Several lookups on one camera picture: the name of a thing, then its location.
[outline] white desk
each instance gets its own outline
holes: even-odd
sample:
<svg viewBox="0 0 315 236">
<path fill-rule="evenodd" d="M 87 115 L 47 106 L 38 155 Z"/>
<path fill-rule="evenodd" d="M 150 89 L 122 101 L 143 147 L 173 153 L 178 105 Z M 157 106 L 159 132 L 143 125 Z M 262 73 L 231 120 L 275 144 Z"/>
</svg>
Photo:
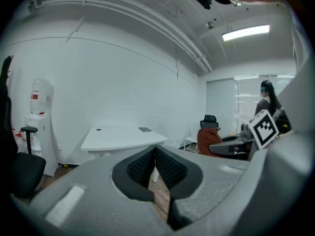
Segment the white desk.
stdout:
<svg viewBox="0 0 315 236">
<path fill-rule="evenodd" d="M 118 150 L 162 144 L 167 140 L 156 132 L 142 132 L 139 128 L 92 127 L 81 150 L 103 157 Z M 153 182 L 157 180 L 158 171 L 155 168 Z"/>
</svg>

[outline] person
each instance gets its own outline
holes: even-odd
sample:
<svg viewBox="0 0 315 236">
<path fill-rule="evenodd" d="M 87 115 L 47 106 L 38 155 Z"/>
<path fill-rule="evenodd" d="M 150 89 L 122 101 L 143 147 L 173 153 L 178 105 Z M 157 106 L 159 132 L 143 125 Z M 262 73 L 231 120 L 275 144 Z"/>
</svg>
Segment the person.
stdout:
<svg viewBox="0 0 315 236">
<path fill-rule="evenodd" d="M 263 98 L 257 104 L 255 115 L 261 110 L 268 110 L 270 115 L 273 116 L 281 108 L 281 105 L 276 97 L 272 83 L 270 81 L 263 81 L 260 86 L 260 93 Z"/>
</svg>

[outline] conduit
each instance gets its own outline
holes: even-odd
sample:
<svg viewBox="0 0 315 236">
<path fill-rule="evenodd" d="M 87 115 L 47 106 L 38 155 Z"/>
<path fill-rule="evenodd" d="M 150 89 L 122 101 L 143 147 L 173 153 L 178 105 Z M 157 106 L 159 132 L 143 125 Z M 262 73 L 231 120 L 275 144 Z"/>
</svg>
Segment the conduit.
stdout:
<svg viewBox="0 0 315 236">
<path fill-rule="evenodd" d="M 178 27 L 154 10 L 134 0 L 30 0 L 30 2 L 34 3 L 36 8 L 54 4 L 82 4 L 122 13 L 162 33 L 191 56 L 205 73 L 212 72 L 206 56 Z"/>
</svg>

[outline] floor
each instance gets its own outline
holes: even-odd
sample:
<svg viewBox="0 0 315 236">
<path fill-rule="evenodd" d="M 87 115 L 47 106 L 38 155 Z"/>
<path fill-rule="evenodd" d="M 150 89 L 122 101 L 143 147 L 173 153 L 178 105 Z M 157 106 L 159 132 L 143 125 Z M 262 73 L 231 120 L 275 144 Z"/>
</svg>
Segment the floor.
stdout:
<svg viewBox="0 0 315 236">
<path fill-rule="evenodd" d="M 41 189 L 44 189 L 63 177 L 64 175 L 68 174 L 70 171 L 73 169 L 71 168 L 58 168 L 56 171 L 56 174 L 54 177 L 48 177 L 48 176 L 43 176 L 38 187 L 37 191 L 40 191 Z M 149 190 L 151 190 L 154 193 L 155 197 L 155 210 L 157 211 L 159 217 L 166 221 L 167 216 L 168 216 L 168 208 L 169 208 L 169 202 L 170 202 L 170 193 L 169 190 L 167 189 L 165 183 L 163 182 L 161 176 L 158 176 L 158 180 L 156 183 L 153 183 L 152 181 L 153 178 L 153 173 L 151 175 L 151 179 L 149 182 Z"/>
</svg>

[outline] chair armrest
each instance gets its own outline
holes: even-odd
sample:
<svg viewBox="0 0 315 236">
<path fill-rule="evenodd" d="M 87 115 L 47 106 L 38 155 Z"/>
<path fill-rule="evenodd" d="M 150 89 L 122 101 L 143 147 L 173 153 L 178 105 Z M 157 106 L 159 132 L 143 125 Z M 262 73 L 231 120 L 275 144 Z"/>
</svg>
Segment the chair armrest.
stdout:
<svg viewBox="0 0 315 236">
<path fill-rule="evenodd" d="M 21 128 L 22 131 L 24 132 L 29 132 L 29 133 L 36 133 L 38 131 L 38 128 L 35 127 L 23 127 Z"/>
</svg>

